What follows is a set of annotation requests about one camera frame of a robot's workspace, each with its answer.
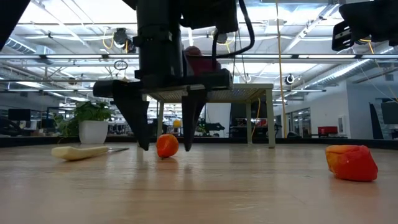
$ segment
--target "ceiling light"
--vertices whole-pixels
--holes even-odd
[[[342,59],[342,58],[355,58],[355,55],[299,55],[298,58],[332,58],[332,59]]]
[[[40,59],[39,55],[0,55],[0,59]]]
[[[53,96],[57,96],[57,97],[62,97],[62,98],[65,97],[65,96],[63,96],[63,95],[61,95],[61,94],[59,94],[59,93],[52,93],[52,92],[49,92],[49,94],[51,94],[51,95],[53,95]]]
[[[16,92],[23,92],[23,91],[28,91],[28,92],[38,92],[40,90],[28,90],[28,89],[21,89],[21,90],[7,90],[7,91],[16,91]]]
[[[102,55],[46,55],[48,59],[97,59]]]
[[[277,54],[262,54],[262,55],[261,54],[258,54],[258,55],[244,54],[243,57],[244,58],[274,58],[274,59],[278,59],[279,55],[277,55]],[[292,58],[292,55],[283,54],[283,55],[280,55],[280,57],[281,58]]]
[[[74,91],[74,90],[43,90],[43,91],[67,92],[67,91]]]
[[[82,98],[82,97],[70,97],[70,99],[71,99],[71,100],[76,100],[76,101],[79,101],[79,102],[86,102],[86,101],[89,101],[88,99]]]
[[[107,54],[109,54],[109,52],[106,49],[100,49],[100,51],[106,52]]]
[[[289,74],[288,76],[285,77],[285,84],[286,85],[291,85],[294,82],[294,76],[292,74]]]
[[[396,59],[397,55],[389,55],[389,54],[382,54],[382,55],[362,55],[363,59]]]
[[[43,88],[44,86],[34,82],[17,82],[20,85],[25,85],[33,88]]]
[[[297,93],[318,93],[318,92],[326,92],[326,90],[294,90]]]
[[[138,54],[115,54],[108,56],[109,58],[138,58]]]

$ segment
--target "orange tomato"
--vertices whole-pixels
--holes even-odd
[[[172,134],[161,135],[156,142],[157,155],[164,159],[174,156],[178,151],[178,139]]]

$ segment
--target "green plant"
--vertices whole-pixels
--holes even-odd
[[[74,117],[64,120],[62,115],[54,116],[58,130],[62,136],[79,135],[79,123],[82,121],[106,121],[112,117],[114,112],[109,109],[107,103],[92,104],[90,101],[77,104],[73,110]]]

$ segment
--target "white pot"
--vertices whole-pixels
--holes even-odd
[[[107,134],[107,121],[83,121],[79,124],[79,138],[82,144],[104,144]]]

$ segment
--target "yellow ball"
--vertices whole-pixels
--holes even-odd
[[[175,120],[173,122],[173,127],[175,128],[180,128],[181,127],[181,121],[180,120]]]

